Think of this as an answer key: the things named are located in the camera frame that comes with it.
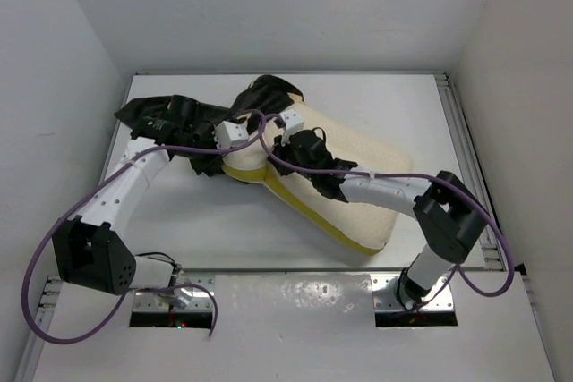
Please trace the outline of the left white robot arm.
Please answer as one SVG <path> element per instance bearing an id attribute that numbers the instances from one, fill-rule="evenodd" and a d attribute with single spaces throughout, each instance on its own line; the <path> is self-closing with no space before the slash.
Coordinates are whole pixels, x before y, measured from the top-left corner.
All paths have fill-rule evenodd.
<path id="1" fill-rule="evenodd" d="M 180 95 L 136 98 L 115 113 L 131 135 L 108 184 L 74 211 L 52 237 L 60 277 L 113 295 L 169 286 L 175 266 L 137 257 L 124 243 L 133 211 L 154 178 L 176 157 L 201 172 L 218 170 L 214 128 L 228 111 Z"/>

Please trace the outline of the black floral pillowcase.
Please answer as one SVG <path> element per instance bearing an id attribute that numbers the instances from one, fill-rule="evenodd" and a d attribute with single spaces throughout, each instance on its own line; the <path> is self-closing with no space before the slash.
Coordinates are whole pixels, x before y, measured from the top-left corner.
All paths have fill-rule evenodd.
<path id="1" fill-rule="evenodd" d="M 296 102 L 303 92 L 274 75 L 261 75 L 239 93 L 229 107 L 211 105 L 182 95 L 135 98 L 115 112 L 115 118 L 132 130 L 132 137 L 145 137 L 166 145 L 183 146 L 179 133 L 188 125 L 210 120 L 240 123 L 245 110 L 257 109 L 265 115 L 278 114 Z"/>

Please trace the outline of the cream foam pillow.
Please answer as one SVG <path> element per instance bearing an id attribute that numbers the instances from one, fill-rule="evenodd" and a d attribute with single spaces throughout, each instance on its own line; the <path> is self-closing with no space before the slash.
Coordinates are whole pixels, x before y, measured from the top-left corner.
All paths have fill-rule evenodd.
<path id="1" fill-rule="evenodd" d="M 236 97 L 233 112 L 243 109 L 275 115 L 278 122 L 267 124 L 261 140 L 227 156 L 224 173 L 265 186 L 346 246 L 368 256 L 381 252 L 397 211 L 354 203 L 343 190 L 367 184 L 370 170 L 409 171 L 411 158 L 328 118 L 309 107 L 298 88 L 273 84 L 269 76 Z"/>

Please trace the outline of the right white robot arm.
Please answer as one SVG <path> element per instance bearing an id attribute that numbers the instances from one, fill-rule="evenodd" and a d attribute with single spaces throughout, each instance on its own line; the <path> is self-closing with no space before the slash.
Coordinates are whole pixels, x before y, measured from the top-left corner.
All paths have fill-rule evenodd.
<path id="1" fill-rule="evenodd" d="M 487 226 L 482 206 L 453 173 L 439 172 L 427 187 L 412 176 L 370 173 L 354 161 L 333 157 L 326 138 L 313 130 L 275 137 L 269 161 L 282 176 L 306 178 L 325 199 L 369 204 L 417 221 L 425 245 L 395 287 L 405 309 L 420 307 L 439 278 L 466 261 Z"/>

